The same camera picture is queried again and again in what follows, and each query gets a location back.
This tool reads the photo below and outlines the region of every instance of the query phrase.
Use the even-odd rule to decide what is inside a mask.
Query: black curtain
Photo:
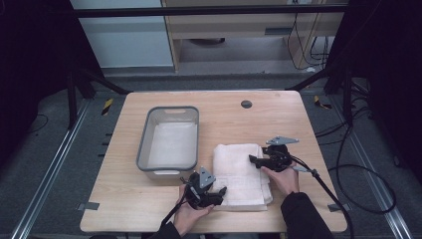
[[[103,77],[79,20],[55,10],[73,7],[69,0],[0,0],[1,166],[37,116],[39,101],[65,89],[70,71]]]
[[[377,123],[403,166],[411,168],[422,182],[420,1],[350,0],[350,4],[368,7],[344,15],[328,63],[333,64],[357,34],[356,41],[343,56],[350,63],[354,77],[369,80],[368,99]],[[328,81],[341,82],[339,76],[334,73]]]

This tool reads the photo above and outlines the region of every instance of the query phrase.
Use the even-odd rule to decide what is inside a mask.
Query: gray plastic tray
[[[199,112],[157,107],[148,112],[136,159],[152,179],[188,178],[198,161]]]

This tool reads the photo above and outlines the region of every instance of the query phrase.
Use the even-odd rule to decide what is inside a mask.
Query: black sleeve
[[[181,239],[179,232],[174,227],[173,223],[169,222],[161,227],[148,239]]]
[[[289,239],[333,238],[310,198],[303,192],[291,193],[282,204]]]

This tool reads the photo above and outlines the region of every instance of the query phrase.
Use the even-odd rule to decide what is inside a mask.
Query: round hole
[[[252,103],[250,101],[242,101],[240,103],[240,105],[244,108],[244,109],[249,109],[252,106]]]

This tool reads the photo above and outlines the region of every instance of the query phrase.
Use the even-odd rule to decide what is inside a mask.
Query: gray tape
[[[342,205],[346,211],[350,211],[351,207],[348,203]],[[330,212],[339,211],[341,210],[337,204],[329,204],[328,209]]]
[[[87,202],[87,203],[80,203],[77,207],[78,211],[85,211],[85,210],[98,210],[100,204],[97,202]]]

